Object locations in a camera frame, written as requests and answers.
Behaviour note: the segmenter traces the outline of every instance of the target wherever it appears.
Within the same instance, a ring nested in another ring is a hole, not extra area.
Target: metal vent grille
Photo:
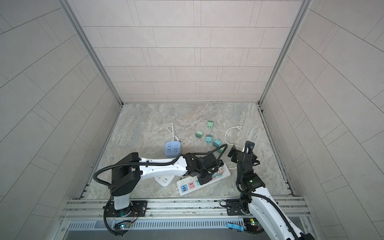
[[[114,226],[122,220],[109,220],[110,226]],[[242,218],[196,218],[196,219],[139,219],[130,227],[131,230],[154,230],[154,229],[207,229],[227,228],[227,223],[244,226]],[[105,230],[102,220],[71,220],[68,225],[69,231]]]

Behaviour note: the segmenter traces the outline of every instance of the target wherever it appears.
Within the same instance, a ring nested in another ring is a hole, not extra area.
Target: marble floor
[[[213,128],[207,128],[207,121],[214,122]],[[181,153],[207,152],[214,146],[205,142],[205,135],[213,136],[223,143],[225,132],[229,127],[243,126],[242,130],[231,129],[227,134],[230,143],[243,146],[246,140],[255,143],[254,153],[261,162],[254,167],[255,172],[265,182],[273,195],[287,195],[281,170],[273,154],[272,147],[265,132],[264,125],[255,103],[166,103],[166,104],[126,104],[112,132],[97,170],[117,163],[131,152],[138,152],[146,158],[166,158],[164,145],[171,138],[167,126],[173,122],[175,134],[181,141]],[[204,132],[203,137],[195,137],[197,130]],[[227,157],[222,160],[228,167],[235,163]],[[236,169],[231,176],[211,184],[186,197],[238,196],[235,186]],[[103,180],[111,182],[111,171],[99,175]],[[176,192],[175,177],[173,182],[162,187],[154,178],[141,180],[131,193],[131,198],[179,197]],[[109,198],[108,188],[92,180],[86,195],[87,199]]]

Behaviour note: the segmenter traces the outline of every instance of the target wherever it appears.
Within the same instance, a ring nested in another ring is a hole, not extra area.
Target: white power cord
[[[228,131],[231,130],[232,128],[237,128],[237,130],[241,130],[241,129],[243,129],[243,127],[240,126],[240,125],[237,125],[237,126],[228,128],[228,130],[225,132],[224,140],[225,140],[225,142],[226,142],[228,145],[235,145],[235,146],[238,147],[239,149],[242,149],[242,147],[240,147],[239,145],[236,145],[236,144],[234,144],[234,143],[229,143],[229,142],[227,141],[227,133],[228,133]]]
[[[175,129],[173,128],[173,123],[171,122],[170,124],[171,124],[171,126],[167,126],[168,132],[170,132],[172,134],[172,137],[170,140],[175,141],[175,139],[176,139],[176,141],[180,141],[180,139],[175,135]]]

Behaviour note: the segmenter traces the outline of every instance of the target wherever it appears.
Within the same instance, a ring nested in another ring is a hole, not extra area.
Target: white cable
[[[243,129],[243,127],[242,127],[242,126],[239,126],[239,125],[228,128],[228,130],[225,132],[224,140],[225,140],[225,142],[226,142],[228,145],[235,145],[236,147],[238,147],[239,149],[241,149],[242,147],[240,147],[239,145],[236,145],[236,144],[234,144],[234,143],[229,143],[229,142],[227,141],[227,133],[228,133],[228,131],[229,131],[230,129],[232,129],[232,128],[237,128],[237,130],[241,130],[241,129]]]
[[[168,132],[170,132],[170,133],[172,134],[172,137],[171,137],[170,140],[171,140],[171,141],[175,141],[175,139],[176,139],[176,141],[180,141],[180,139],[175,135],[175,129],[174,129],[174,127],[173,127],[173,123],[171,122],[170,124],[171,124],[171,126],[167,126],[167,130],[168,130]]]

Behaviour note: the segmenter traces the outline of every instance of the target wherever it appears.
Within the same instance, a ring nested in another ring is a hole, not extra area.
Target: power strip
[[[200,185],[196,176],[186,177],[177,181],[176,191],[180,194],[180,196],[184,196],[188,193],[199,190],[200,188],[213,184],[229,176],[231,176],[231,172],[229,171],[227,165],[224,163],[224,165],[218,169],[217,173],[212,175],[212,180],[208,183]]]

